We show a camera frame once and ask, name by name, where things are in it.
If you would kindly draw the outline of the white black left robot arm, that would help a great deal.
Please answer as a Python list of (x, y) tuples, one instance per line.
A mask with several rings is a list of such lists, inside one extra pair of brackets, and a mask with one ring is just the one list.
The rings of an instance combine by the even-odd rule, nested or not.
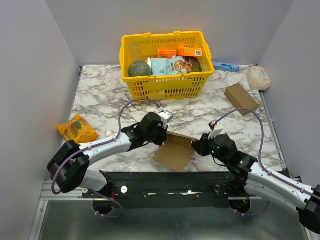
[(124, 127), (117, 135), (89, 143), (65, 142), (47, 165), (52, 187), (58, 186), (60, 193), (82, 187), (93, 190), (101, 198), (107, 197), (111, 191), (107, 175), (89, 170), (89, 166), (150, 143), (161, 146), (167, 140), (168, 123), (173, 116), (170, 111), (149, 112), (140, 122)]

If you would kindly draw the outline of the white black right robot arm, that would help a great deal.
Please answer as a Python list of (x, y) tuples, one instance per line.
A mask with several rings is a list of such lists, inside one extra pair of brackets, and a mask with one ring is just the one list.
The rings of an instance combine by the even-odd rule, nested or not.
[(210, 138), (203, 134), (191, 146), (200, 156), (211, 155), (222, 162), (238, 179), (230, 183), (230, 191), (241, 196), (263, 198), (288, 210), (297, 212), (299, 222), (310, 231), (320, 232), (320, 188), (295, 181), (239, 151), (227, 134)]

